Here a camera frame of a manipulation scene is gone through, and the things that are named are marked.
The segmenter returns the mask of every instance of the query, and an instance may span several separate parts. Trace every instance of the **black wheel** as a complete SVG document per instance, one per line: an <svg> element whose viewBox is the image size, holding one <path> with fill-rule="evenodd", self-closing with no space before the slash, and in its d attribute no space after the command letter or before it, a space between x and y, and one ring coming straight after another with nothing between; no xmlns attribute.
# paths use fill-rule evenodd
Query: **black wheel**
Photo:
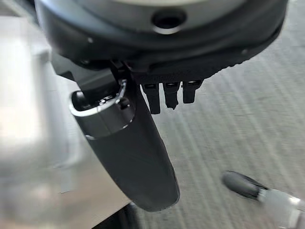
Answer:
<svg viewBox="0 0 305 229"><path fill-rule="evenodd" d="M261 189L268 190L267 187L257 181L233 171L224 172L222 182L231 191L255 200L257 200Z"/></svg>

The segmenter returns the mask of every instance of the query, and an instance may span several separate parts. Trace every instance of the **gray carpet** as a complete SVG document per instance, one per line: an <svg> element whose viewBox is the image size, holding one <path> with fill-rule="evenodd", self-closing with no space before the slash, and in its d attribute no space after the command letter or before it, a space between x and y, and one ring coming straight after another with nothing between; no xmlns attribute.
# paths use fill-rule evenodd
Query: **gray carpet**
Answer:
<svg viewBox="0 0 305 229"><path fill-rule="evenodd" d="M266 51L205 81L196 103L154 119L181 189L160 213L138 210L143 229L273 229L255 202L220 182L235 170L305 198L305 1Z"/></svg>

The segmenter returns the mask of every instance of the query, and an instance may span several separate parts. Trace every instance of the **blurry object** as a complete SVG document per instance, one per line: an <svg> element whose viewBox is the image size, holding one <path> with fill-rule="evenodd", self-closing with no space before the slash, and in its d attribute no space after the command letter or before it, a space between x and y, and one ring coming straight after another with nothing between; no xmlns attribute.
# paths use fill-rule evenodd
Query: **blurry object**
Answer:
<svg viewBox="0 0 305 229"><path fill-rule="evenodd" d="M305 202L285 192L267 188L255 180L227 171L223 184L233 192L262 203L266 213L281 229L305 229Z"/></svg>
<svg viewBox="0 0 305 229"><path fill-rule="evenodd" d="M27 19L0 17L0 227L92 228L130 201L68 109L76 83Z"/></svg>

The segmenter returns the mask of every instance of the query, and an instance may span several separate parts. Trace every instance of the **screw hole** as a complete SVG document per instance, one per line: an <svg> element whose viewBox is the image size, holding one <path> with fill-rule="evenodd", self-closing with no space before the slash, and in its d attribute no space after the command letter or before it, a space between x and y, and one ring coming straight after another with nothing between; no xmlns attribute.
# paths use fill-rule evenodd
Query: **screw hole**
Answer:
<svg viewBox="0 0 305 229"><path fill-rule="evenodd" d="M161 30L173 30L181 26L186 21L186 14L182 10L167 9L155 13L152 24Z"/></svg>

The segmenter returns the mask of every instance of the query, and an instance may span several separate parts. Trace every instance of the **circular mount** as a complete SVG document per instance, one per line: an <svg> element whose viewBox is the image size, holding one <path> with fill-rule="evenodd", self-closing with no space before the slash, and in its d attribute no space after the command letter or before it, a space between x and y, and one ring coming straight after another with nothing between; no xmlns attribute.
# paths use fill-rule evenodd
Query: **circular mount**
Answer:
<svg viewBox="0 0 305 229"><path fill-rule="evenodd" d="M95 16L122 28L160 34L173 34L208 24L240 7L245 0L78 0ZM162 28L155 25L156 15L162 13Z"/></svg>

